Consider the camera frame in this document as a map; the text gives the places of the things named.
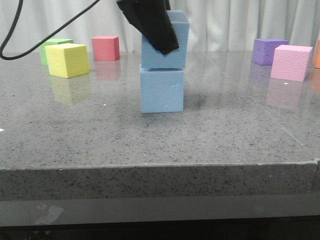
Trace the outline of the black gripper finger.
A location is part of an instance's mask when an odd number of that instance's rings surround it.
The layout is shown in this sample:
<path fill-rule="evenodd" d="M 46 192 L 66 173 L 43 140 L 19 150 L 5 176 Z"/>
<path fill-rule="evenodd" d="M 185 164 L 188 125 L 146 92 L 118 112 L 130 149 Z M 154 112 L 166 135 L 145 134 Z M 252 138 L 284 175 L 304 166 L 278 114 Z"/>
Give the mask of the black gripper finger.
<path fill-rule="evenodd" d="M 128 22 L 152 45 L 167 55 L 179 48 L 175 30 L 171 24 L 168 0 L 118 0 L 117 5 Z"/>

